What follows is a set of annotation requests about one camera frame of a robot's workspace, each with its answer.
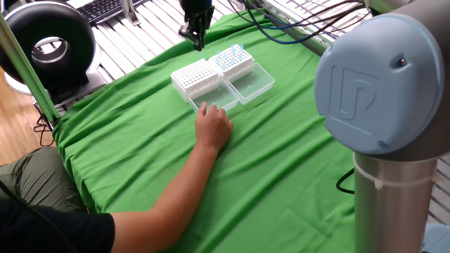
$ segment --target person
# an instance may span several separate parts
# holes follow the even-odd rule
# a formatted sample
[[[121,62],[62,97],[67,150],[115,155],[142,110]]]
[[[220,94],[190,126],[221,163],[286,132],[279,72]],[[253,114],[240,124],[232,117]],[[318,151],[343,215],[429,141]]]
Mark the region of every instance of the person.
[[[120,253],[170,248],[194,215],[232,128],[224,109],[211,105],[207,110],[203,103],[187,162],[145,212],[87,214],[55,148],[41,148],[0,167],[0,180],[11,192],[65,236],[0,190],[0,252]]]

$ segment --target black sleeve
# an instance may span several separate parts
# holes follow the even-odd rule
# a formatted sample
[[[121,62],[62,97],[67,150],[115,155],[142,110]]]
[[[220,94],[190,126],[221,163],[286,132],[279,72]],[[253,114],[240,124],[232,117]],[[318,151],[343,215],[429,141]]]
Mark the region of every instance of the black sleeve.
[[[32,207],[72,243],[77,252],[111,252],[114,220],[110,214],[71,214]],[[0,201],[0,252],[70,252],[45,220],[12,200]]]

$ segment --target person's arm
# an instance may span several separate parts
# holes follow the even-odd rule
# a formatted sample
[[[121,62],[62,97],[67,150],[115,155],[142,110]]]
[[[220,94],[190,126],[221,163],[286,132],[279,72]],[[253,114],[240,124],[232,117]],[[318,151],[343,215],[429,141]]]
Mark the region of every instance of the person's arm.
[[[224,109],[203,103],[195,121],[197,141],[181,171],[146,212],[112,214],[113,253],[157,252],[180,238],[197,209],[218,152],[228,141],[233,124]]]

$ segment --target keyboard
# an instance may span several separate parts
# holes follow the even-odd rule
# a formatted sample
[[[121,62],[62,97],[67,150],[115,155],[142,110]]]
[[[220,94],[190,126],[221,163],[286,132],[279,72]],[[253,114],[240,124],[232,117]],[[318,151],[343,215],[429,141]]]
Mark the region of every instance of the keyboard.
[[[142,1],[133,0],[133,5]],[[94,0],[77,8],[77,10],[87,19],[90,25],[94,25],[121,13],[122,2],[120,0]]]

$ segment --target black ring light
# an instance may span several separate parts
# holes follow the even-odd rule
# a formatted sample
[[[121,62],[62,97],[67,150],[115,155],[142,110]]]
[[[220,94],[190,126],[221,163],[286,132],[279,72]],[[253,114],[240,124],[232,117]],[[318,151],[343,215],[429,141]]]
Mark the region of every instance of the black ring light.
[[[44,87],[57,96],[61,86],[81,86],[95,53],[95,38],[84,17],[66,3],[38,1],[21,6],[6,16],[6,22],[25,52]],[[61,38],[61,45],[44,54],[35,48],[42,39]],[[22,81],[0,48],[0,65],[12,78]]]

